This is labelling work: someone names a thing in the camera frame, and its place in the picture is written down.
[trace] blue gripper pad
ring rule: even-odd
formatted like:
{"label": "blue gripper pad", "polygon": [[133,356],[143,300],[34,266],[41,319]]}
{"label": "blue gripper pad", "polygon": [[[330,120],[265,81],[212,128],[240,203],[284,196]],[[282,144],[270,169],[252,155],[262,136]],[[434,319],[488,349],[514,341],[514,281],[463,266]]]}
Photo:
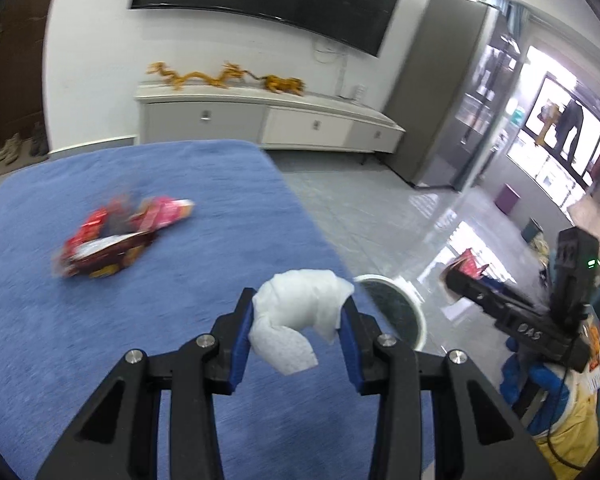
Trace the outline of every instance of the blue gripper pad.
{"label": "blue gripper pad", "polygon": [[351,327],[349,316],[345,309],[340,311],[340,346],[342,347],[342,355],[344,356],[344,364],[347,367],[349,381],[354,385],[356,391],[360,393],[362,389],[362,364],[360,362],[360,349]]}
{"label": "blue gripper pad", "polygon": [[231,350],[231,371],[229,371],[229,387],[235,391],[238,384],[242,382],[244,369],[247,367],[247,358],[251,343],[249,343],[249,330],[253,324],[253,303],[250,301],[242,318],[234,347]]}

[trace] white cabinet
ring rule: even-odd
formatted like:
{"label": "white cabinet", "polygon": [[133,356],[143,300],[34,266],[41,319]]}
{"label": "white cabinet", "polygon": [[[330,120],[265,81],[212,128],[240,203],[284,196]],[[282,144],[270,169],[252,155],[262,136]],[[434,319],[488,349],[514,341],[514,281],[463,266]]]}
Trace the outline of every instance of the white cabinet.
{"label": "white cabinet", "polygon": [[402,130],[355,122],[347,137],[346,145],[353,150],[393,153],[402,137]]}
{"label": "white cabinet", "polygon": [[403,130],[343,99],[261,88],[142,84],[139,142],[241,139],[266,149],[393,152]]}
{"label": "white cabinet", "polygon": [[342,117],[271,107],[262,143],[342,148],[352,124]]}
{"label": "white cabinet", "polygon": [[246,103],[147,104],[141,142],[192,139],[258,142],[266,110],[266,106]]}

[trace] cabinet drawer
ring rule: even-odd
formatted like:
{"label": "cabinet drawer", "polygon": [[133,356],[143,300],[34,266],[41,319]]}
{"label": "cabinet drawer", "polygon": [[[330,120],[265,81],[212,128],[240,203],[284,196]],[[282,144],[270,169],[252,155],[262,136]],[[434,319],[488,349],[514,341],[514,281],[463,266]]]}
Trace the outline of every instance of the cabinet drawer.
{"label": "cabinet drawer", "polygon": [[263,144],[342,147],[353,121],[324,114],[271,108]]}
{"label": "cabinet drawer", "polygon": [[393,153],[401,137],[401,130],[355,122],[347,137],[346,147],[352,150]]}
{"label": "cabinet drawer", "polygon": [[264,105],[178,102],[145,105],[142,142],[242,139],[258,142]]}

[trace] dragon figurine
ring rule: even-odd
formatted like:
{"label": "dragon figurine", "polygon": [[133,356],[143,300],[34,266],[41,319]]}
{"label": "dragon figurine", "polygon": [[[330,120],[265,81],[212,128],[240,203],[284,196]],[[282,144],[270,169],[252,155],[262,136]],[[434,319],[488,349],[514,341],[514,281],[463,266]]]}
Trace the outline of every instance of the dragon figurine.
{"label": "dragon figurine", "polygon": [[171,85],[175,90],[181,90],[189,79],[202,79],[206,84],[216,86],[218,88],[229,88],[225,83],[229,79],[239,79],[244,82],[244,76],[249,75],[256,81],[262,81],[262,85],[265,89],[273,93],[278,92],[290,92],[296,95],[302,95],[304,92],[304,82],[301,79],[290,77],[288,79],[281,78],[277,75],[269,74],[262,77],[253,75],[248,70],[240,68],[240,65],[226,62],[222,67],[222,72],[215,78],[211,77],[203,72],[189,72],[185,75],[180,75],[175,70],[171,70],[167,67],[166,63],[159,61],[151,63],[147,69],[148,74],[158,73],[164,78],[164,82]]}
{"label": "dragon figurine", "polygon": [[211,77],[203,72],[189,72],[188,74],[180,75],[175,70],[170,70],[163,61],[151,63],[146,72],[148,74],[158,73],[164,78],[165,83],[173,86],[175,90],[181,90],[184,83],[189,79],[194,78],[202,79],[206,84],[211,86],[229,88],[228,85],[225,84],[225,81],[228,79],[240,79],[244,81],[244,75],[247,73],[247,71],[241,69],[239,65],[225,63],[222,72],[217,78]]}

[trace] baseboard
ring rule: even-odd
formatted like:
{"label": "baseboard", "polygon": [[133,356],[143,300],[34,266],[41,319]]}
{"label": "baseboard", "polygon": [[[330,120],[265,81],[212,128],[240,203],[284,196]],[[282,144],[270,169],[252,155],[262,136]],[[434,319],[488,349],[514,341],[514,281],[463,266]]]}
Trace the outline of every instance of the baseboard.
{"label": "baseboard", "polygon": [[263,150],[298,150],[300,152],[346,152],[346,153],[374,153],[371,150],[355,150],[339,146],[311,146],[308,144],[259,144]]}
{"label": "baseboard", "polygon": [[96,152],[104,148],[121,148],[123,146],[133,146],[136,143],[136,136],[114,137],[112,139],[96,140],[94,142],[85,142],[76,144],[60,150],[49,152],[49,160],[58,160],[66,156],[80,155],[81,153]]}

